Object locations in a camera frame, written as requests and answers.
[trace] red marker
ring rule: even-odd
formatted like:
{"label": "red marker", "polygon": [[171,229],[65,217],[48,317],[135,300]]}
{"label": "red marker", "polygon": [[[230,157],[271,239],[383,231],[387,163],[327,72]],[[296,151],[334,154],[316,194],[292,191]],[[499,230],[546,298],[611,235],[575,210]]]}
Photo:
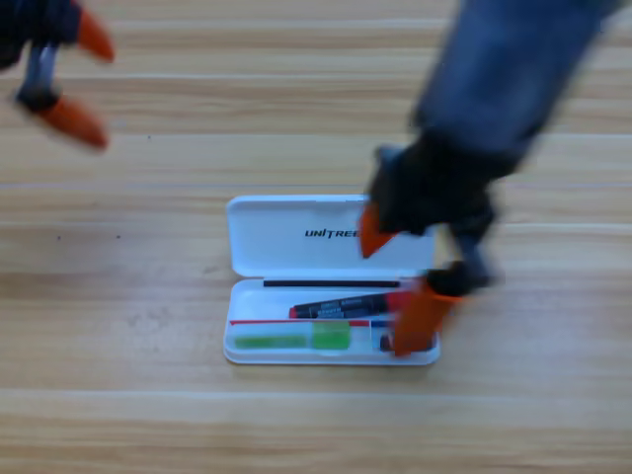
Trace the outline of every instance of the red marker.
{"label": "red marker", "polygon": [[351,319],[377,316],[401,309],[411,298],[410,291],[368,294],[332,299],[320,303],[298,304],[289,310],[291,319]]}

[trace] wooden table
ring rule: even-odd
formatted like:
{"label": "wooden table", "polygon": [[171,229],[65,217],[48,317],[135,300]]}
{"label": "wooden table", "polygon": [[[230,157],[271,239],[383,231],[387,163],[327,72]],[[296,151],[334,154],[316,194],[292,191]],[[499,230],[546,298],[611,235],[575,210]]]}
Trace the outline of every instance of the wooden table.
{"label": "wooden table", "polygon": [[0,111],[2,474],[632,471],[627,14],[498,186],[504,281],[436,365],[222,354],[225,204],[361,193],[373,146],[407,138],[453,4],[92,2],[118,63],[69,51],[58,71],[108,117],[111,150]]}

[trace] white plastic case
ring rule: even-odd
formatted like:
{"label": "white plastic case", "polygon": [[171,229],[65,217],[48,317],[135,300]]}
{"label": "white plastic case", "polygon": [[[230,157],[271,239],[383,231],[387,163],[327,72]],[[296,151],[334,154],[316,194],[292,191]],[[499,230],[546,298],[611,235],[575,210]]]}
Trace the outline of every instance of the white plastic case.
{"label": "white plastic case", "polygon": [[[321,320],[289,319],[296,304],[405,289],[433,264],[433,229],[422,238],[398,235],[363,259],[356,229],[364,203],[362,195],[294,195],[237,197],[227,204],[232,267],[245,279],[230,296],[226,358],[248,364],[347,365],[427,365],[438,359],[438,336],[428,351],[398,358],[379,348],[386,329],[370,326],[351,327],[346,349],[314,349],[309,347],[315,341],[311,331],[314,321]],[[272,331],[287,336],[284,348],[238,344],[240,337],[271,336]]]}

